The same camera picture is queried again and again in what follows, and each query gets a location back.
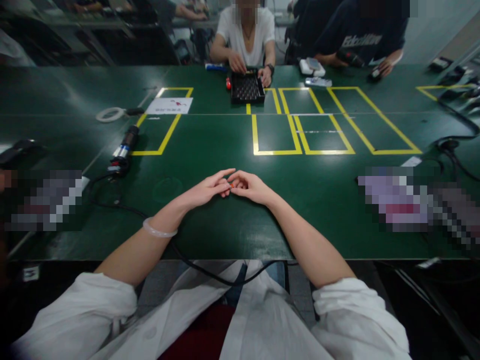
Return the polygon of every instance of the black watch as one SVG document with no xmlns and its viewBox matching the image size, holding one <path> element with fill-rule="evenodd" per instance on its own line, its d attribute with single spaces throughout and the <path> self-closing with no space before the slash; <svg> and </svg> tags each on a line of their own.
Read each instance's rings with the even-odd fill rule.
<svg viewBox="0 0 480 360">
<path fill-rule="evenodd" d="M 266 67 L 268 66 L 270 68 L 270 71 L 271 71 L 271 75 L 273 76 L 274 75 L 274 72 L 275 72 L 275 68 L 272 64 L 267 64 L 265 65 Z"/>
</svg>

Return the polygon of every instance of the black tray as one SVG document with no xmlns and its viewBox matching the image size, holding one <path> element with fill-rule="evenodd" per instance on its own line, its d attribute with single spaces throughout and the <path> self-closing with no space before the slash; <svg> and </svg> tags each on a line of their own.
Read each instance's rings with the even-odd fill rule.
<svg viewBox="0 0 480 360">
<path fill-rule="evenodd" d="M 245 75 L 233 72 L 230 94 L 232 104 L 263 104 L 265 90 L 258 70 L 249 70 Z"/>
</svg>

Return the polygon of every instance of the yellow tape outline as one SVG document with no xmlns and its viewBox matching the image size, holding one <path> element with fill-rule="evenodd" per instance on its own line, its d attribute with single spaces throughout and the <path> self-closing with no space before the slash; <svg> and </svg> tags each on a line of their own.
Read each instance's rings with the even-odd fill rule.
<svg viewBox="0 0 480 360">
<path fill-rule="evenodd" d="M 470 88 L 471 85 L 452 85 L 452 86 L 443 86 L 443 85 L 429 85 L 429 86 L 417 86 L 415 89 L 417 89 L 419 92 L 424 94 L 425 96 L 429 97 L 433 101 L 437 102 L 439 99 L 429 93 L 427 90 L 430 89 L 457 89 L 457 88 Z"/>
<path fill-rule="evenodd" d="M 288 107 L 287 100 L 285 99 L 284 91 L 308 91 L 311 99 L 313 100 L 313 103 L 315 104 L 315 107 L 318 113 L 325 114 L 324 110 L 320 106 L 320 103 L 317 97 L 315 96 L 313 90 L 310 87 L 282 87 L 278 89 L 278 92 L 280 93 L 281 102 L 283 103 L 283 108 L 286 114 L 290 114 L 290 109 Z M 303 145 L 306 155 L 354 155 L 355 154 L 355 151 L 352 145 L 350 145 L 350 142 L 348 141 L 347 137 L 342 131 L 342 128 L 337 122 L 337 119 L 335 119 L 335 116 L 333 116 L 332 114 L 328 115 L 328 118 L 332 122 L 335 129 L 338 131 L 338 134 L 340 135 L 340 138 L 343 141 L 343 144 L 345 145 L 346 150 L 311 150 L 309 143 L 307 142 L 307 137 L 305 136 L 304 129 L 302 128 L 302 123 L 300 121 L 299 116 L 295 115 L 293 118 L 295 119 L 296 128 L 299 131 L 301 143 Z"/>
<path fill-rule="evenodd" d="M 155 98 L 159 98 L 162 96 L 162 94 L 167 91 L 167 90 L 185 90 L 187 91 L 186 93 L 186 98 L 189 98 L 192 95 L 192 92 L 194 91 L 193 87 L 162 87 L 158 94 L 155 96 Z M 147 114 L 144 113 L 140 118 L 138 119 L 136 126 L 140 127 L 145 118 L 147 117 Z M 175 127 L 177 127 L 177 124 L 179 123 L 180 118 L 182 117 L 182 114 L 177 114 L 175 118 L 173 119 L 170 127 L 168 128 L 168 131 L 165 134 L 165 137 L 163 138 L 163 141 L 160 144 L 160 147 L 156 151 L 133 151 L 131 154 L 133 156 L 154 156 L 154 155 L 162 155 L 164 153 L 165 148 L 167 147 L 167 144 L 169 143 L 170 138 L 172 137 L 172 134 L 174 133 Z"/>
<path fill-rule="evenodd" d="M 408 137 L 405 136 L 403 132 L 400 131 L 398 127 L 396 127 L 393 122 L 388 119 L 385 114 L 373 103 L 372 100 L 360 89 L 358 86 L 342 86 L 342 87 L 327 87 L 326 88 L 328 93 L 330 94 L 331 98 L 335 102 L 336 106 L 342 113 L 343 117 L 348 121 L 348 123 L 351 125 L 351 127 L 355 130 L 357 135 L 360 137 L 360 139 L 363 141 L 363 143 L 366 145 L 368 150 L 373 155 L 408 155 L 408 154 L 422 154 L 422 151 L 412 142 Z M 378 116 L 386 122 L 388 126 L 410 147 L 410 149 L 401 149 L 401 150 L 375 150 L 373 145 L 370 143 L 370 141 L 367 139 L 367 137 L 363 134 L 363 132 L 359 129 L 357 124 L 354 122 L 354 120 L 349 116 L 345 108 L 342 106 L 340 103 L 339 99 L 334 93 L 334 90 L 356 90 L 360 96 L 365 100 L 365 102 L 370 105 L 370 107 L 378 114 Z"/>
<path fill-rule="evenodd" d="M 273 94 L 273 101 L 275 102 L 275 109 L 278 115 L 282 114 L 282 108 L 280 107 L 279 97 L 277 96 L 277 90 L 275 88 L 267 88 L 266 91 L 270 91 Z M 257 114 L 252 114 L 250 104 L 246 105 L 247 115 L 251 115 L 251 131 L 253 139 L 253 155 L 262 156 L 262 155 L 301 155 L 302 147 L 300 146 L 299 137 L 297 136 L 297 131 L 294 125 L 294 119 L 291 115 L 288 115 L 288 125 L 290 126 L 291 137 L 295 145 L 295 150 L 270 150 L 270 151 L 260 151 L 259 150 L 259 131 L 257 127 Z"/>
</svg>

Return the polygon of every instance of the white sleeve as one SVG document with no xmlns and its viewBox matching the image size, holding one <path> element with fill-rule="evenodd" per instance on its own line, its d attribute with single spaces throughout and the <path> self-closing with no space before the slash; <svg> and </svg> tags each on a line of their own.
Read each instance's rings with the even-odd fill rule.
<svg viewBox="0 0 480 360">
<path fill-rule="evenodd" d="M 320 322 L 311 332 L 335 359 L 410 359 L 405 328 L 363 281 L 345 278 L 312 296 Z"/>
<path fill-rule="evenodd" d="M 220 20 L 218 20 L 218 28 L 216 33 L 223 36 L 225 43 L 228 44 L 230 39 L 230 26 L 233 22 L 232 12 L 229 11 L 230 8 L 226 8 L 220 14 Z"/>
<path fill-rule="evenodd" d="M 265 9 L 263 17 L 263 46 L 269 41 L 275 41 L 275 16 L 268 9 Z"/>
<path fill-rule="evenodd" d="M 21 359 L 89 359 L 109 336 L 113 321 L 126 321 L 136 309 L 131 285 L 85 272 L 38 312 L 13 349 Z"/>
</svg>

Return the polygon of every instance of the tape roll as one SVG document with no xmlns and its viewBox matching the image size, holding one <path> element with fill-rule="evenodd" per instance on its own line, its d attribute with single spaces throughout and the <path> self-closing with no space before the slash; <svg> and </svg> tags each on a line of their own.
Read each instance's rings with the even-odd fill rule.
<svg viewBox="0 0 480 360">
<path fill-rule="evenodd" d="M 111 123 L 120 119 L 123 115 L 125 115 L 125 109 L 122 109 L 121 107 L 109 107 L 108 109 L 100 111 L 95 118 L 101 123 Z"/>
</svg>

